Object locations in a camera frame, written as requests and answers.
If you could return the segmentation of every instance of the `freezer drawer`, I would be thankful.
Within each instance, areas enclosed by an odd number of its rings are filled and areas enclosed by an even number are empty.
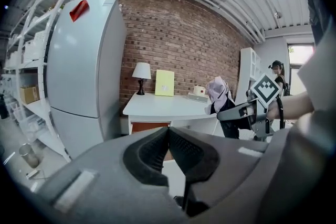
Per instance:
[[[64,147],[72,159],[103,142],[98,118],[69,114],[51,108],[52,118]]]

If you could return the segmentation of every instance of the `refrigerator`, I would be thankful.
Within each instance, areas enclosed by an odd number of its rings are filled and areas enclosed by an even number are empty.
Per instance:
[[[73,22],[67,3],[47,61],[47,95],[55,129],[72,159],[120,136],[119,85],[126,27],[118,0],[87,0]]]

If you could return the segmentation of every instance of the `woman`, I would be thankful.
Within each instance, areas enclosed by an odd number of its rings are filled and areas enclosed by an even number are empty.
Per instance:
[[[275,79],[275,82],[279,85],[279,87],[281,89],[283,89],[285,91],[285,95],[287,95],[286,94],[287,85],[286,85],[286,82],[285,82],[284,64],[282,62],[276,60],[272,63],[272,66],[269,66],[269,67],[272,67],[273,73],[277,75],[277,78]]]

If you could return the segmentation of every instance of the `human arm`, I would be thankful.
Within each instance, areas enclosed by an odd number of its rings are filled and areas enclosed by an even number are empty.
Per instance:
[[[284,108],[284,120],[296,120],[302,115],[314,111],[314,107],[307,92],[298,95],[285,96],[281,98],[281,101]],[[270,120],[280,118],[279,108],[276,101],[269,105],[267,118]]]

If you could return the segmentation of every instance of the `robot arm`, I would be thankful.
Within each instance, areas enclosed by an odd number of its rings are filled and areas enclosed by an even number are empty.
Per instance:
[[[263,74],[247,92],[247,102],[232,109],[219,112],[220,121],[247,120],[249,129],[256,133],[257,139],[272,136],[274,130],[267,118],[268,107],[273,100],[277,100],[280,111],[280,123],[283,123],[282,104],[278,94],[279,86],[266,74]]]

